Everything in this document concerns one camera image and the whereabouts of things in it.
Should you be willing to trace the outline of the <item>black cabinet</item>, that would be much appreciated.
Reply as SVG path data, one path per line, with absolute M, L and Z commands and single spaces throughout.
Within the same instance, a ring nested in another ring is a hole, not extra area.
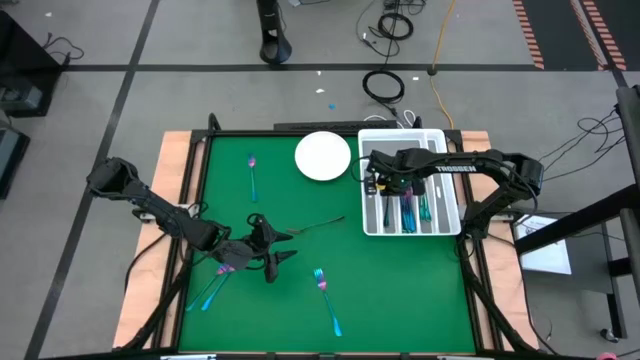
M 64 69 L 0 10 L 0 110 L 15 118 L 45 116 Z

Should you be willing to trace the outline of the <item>black table frame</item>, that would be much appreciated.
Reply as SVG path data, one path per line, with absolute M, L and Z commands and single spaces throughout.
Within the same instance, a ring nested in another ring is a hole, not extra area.
M 167 131 L 163 135 L 152 188 L 169 200 L 189 202 L 200 199 L 205 187 L 209 153 L 217 139 L 296 137 L 308 135 L 315 130 L 333 130 L 341 136 L 354 137 L 358 129 L 354 123 L 318 123 L 298 127 L 280 124 L 274 130 L 223 130 L 216 119 L 210 119 L 208 127 L 203 130 Z M 497 244 L 477 244 L 463 252 L 472 257 L 471 268 L 506 319 L 520 330 L 524 342 L 533 344 L 533 328 L 528 323 L 530 317 L 519 283 L 522 275 L 515 253 Z M 168 292 L 183 260 L 190 260 L 192 257 L 191 250 L 181 242 L 163 235 L 156 226 L 146 224 L 141 228 L 136 262 L 128 273 L 124 302 L 114 335 L 114 349 L 119 350 L 133 340 L 153 308 Z M 143 349 L 169 349 L 179 343 L 186 298 L 186 290 L 176 293 L 143 343 Z M 474 352 L 511 352 L 512 348 L 501 333 L 497 321 L 491 317 L 489 310 L 471 287 L 465 289 L 465 300 Z

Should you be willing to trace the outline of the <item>black metal rig stand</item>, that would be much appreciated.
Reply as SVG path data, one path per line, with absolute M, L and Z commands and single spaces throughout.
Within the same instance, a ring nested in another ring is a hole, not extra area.
M 561 258 L 569 269 L 556 274 L 554 280 L 606 296 L 611 326 L 603 328 L 600 336 L 609 342 L 627 336 L 617 285 L 619 277 L 633 278 L 640 302 L 640 85 L 621 87 L 616 96 L 615 110 L 620 116 L 622 139 L 635 182 L 516 240 L 520 256 L 565 251 Z M 612 257 L 606 229 L 606 222 L 614 218 L 620 220 L 627 249 L 627 256 L 621 259 Z

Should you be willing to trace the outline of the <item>white paper sheet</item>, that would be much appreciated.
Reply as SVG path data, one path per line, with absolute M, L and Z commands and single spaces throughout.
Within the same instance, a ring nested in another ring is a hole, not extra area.
M 545 216 L 526 216 L 524 221 L 515 223 L 515 241 L 556 222 L 556 218 Z M 521 267 L 528 271 L 546 272 L 559 275 L 571 275 L 566 240 L 561 239 L 550 245 L 519 256 Z

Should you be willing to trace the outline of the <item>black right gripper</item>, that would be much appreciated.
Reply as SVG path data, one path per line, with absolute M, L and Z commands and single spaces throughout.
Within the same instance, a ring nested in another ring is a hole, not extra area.
M 381 196 L 422 196 L 425 184 L 419 174 L 421 167 L 403 165 L 404 153 L 394 156 L 372 150 L 366 157 L 366 171 L 373 177 L 374 188 Z

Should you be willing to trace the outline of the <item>white cutlery organizer tray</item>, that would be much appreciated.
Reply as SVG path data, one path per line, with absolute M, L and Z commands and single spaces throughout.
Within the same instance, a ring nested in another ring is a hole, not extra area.
M 432 153 L 448 151 L 445 134 L 434 129 L 368 129 L 358 134 L 360 174 L 362 184 L 363 231 L 368 236 L 455 236 L 461 232 L 460 215 L 453 176 L 434 174 L 423 179 L 432 221 L 419 218 L 418 197 L 390 197 L 390 226 L 384 228 L 385 197 L 374 188 L 371 174 L 366 171 L 366 157 L 372 150 L 387 155 L 408 148 L 424 148 Z

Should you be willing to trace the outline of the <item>black striped floor mat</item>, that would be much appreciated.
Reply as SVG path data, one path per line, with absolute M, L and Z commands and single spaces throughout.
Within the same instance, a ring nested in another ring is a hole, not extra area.
M 534 65 L 640 72 L 640 0 L 511 0 Z

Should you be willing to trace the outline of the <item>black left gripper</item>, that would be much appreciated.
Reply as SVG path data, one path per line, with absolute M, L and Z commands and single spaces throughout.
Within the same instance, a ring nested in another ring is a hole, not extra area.
M 262 214 L 253 214 L 252 226 L 251 234 L 239 240 L 230 239 L 229 231 L 221 232 L 213 248 L 213 258 L 221 264 L 229 265 L 236 270 L 242 270 L 248 266 L 250 261 L 265 254 L 265 242 L 281 242 L 293 239 L 290 234 L 276 231 Z M 266 282 L 274 283 L 279 275 L 279 264 L 297 253 L 297 250 L 270 253 L 264 262 Z

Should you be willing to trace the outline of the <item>white round plate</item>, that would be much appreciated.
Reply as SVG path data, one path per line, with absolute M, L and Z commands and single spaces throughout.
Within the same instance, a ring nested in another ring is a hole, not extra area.
M 351 163 L 347 141 L 333 132 L 317 131 L 297 144 L 294 160 L 298 170 L 315 181 L 331 181 L 340 177 Z

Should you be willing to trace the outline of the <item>black floor stand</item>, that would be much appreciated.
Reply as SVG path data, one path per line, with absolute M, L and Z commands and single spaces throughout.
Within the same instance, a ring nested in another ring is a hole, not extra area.
M 289 59 L 292 47 L 284 32 L 278 0 L 256 0 L 261 27 L 260 58 L 267 64 L 282 64 Z

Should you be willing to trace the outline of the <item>black equipment case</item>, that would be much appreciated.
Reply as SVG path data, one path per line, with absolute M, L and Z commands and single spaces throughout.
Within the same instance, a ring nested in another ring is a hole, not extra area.
M 0 128 L 0 200 L 7 198 L 29 143 L 30 137 L 24 133 L 10 128 Z

